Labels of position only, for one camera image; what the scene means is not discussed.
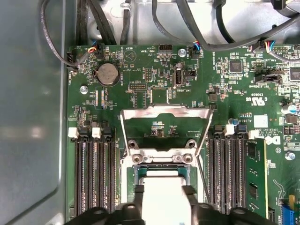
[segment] mounting screw hole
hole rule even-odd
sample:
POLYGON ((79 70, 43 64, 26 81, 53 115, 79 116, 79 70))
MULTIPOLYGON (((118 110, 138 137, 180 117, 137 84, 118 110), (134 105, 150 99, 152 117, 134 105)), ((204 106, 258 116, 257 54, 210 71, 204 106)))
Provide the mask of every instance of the mounting screw hole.
POLYGON ((189 146, 190 148, 195 147, 195 142, 190 142, 190 143, 188 144, 188 146, 189 146))
POLYGON ((131 142, 131 143, 129 143, 129 146, 130 146, 130 148, 134 148, 135 147, 135 143, 131 142))

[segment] surface mount component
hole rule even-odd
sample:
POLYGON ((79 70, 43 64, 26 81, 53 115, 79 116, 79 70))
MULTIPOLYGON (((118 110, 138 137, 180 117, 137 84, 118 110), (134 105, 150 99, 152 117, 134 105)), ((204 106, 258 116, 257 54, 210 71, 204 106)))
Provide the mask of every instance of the surface mount component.
POLYGON ((95 71, 96 78, 105 87, 112 87, 120 80, 119 69, 112 63, 104 63, 95 71))
POLYGON ((230 72, 231 73, 241 73, 242 69, 242 62, 239 60, 230 61, 230 72))

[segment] yellow component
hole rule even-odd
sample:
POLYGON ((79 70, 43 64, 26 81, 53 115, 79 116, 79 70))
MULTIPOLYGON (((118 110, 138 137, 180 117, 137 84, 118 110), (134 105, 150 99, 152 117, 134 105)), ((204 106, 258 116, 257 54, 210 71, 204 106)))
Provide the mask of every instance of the yellow component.
POLYGON ((295 210, 295 196, 289 195, 289 206, 291 210, 295 210))
MULTIPOLYGON (((264 141, 264 144, 263 144, 263 154, 264 154, 264 158, 267 158, 267 144, 266 144, 266 141, 264 141)), ((266 192, 266 195, 265 195, 265 201, 266 201, 266 218, 268 219, 269 217, 269 202, 268 202, 268 177, 267 177, 267 160, 264 161, 264 180, 265 180, 265 192, 266 192)))

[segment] white label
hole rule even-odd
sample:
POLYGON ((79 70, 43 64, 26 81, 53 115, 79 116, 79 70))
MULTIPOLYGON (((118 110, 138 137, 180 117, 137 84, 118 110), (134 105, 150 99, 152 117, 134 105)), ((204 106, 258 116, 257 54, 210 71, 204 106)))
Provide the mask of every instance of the white label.
POLYGON ((268 115, 253 116, 255 128, 268 128, 268 115))

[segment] microchip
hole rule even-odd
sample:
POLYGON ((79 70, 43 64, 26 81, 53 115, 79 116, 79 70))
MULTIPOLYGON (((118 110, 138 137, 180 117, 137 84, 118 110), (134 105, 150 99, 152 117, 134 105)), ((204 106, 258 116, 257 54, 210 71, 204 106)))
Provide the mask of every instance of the microchip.
POLYGON ((290 69, 291 81, 300 81, 300 68, 290 69))
POLYGON ((157 130, 157 136, 158 136, 158 137, 162 137, 163 135, 164 135, 163 130, 162 130, 162 129, 158 129, 158 130, 157 130))
POLYGON ((298 122, 298 116, 297 115, 286 115, 285 122, 296 124, 298 122))
POLYGON ((230 72, 231 73, 241 73, 242 62, 241 61, 230 61, 230 72))
POLYGON ((209 97, 210 97, 211 102, 217 102, 218 101, 218 94, 216 94, 216 93, 211 93, 209 95, 209 97))
POLYGON ((86 126, 86 127, 90 126, 90 121, 89 120, 85 120, 83 122, 83 125, 86 126))
POLYGON ((284 135, 290 135, 290 128, 289 127, 283 127, 283 134, 284 135))
POLYGON ((218 109, 218 106, 216 104, 210 104, 210 109, 212 111, 216 111, 218 109))
POLYGON ((256 144, 252 142, 247 143, 247 154, 251 158, 256 158, 256 144))
POLYGON ((249 184, 249 193, 251 197, 257 199, 257 187, 254 184, 249 184))

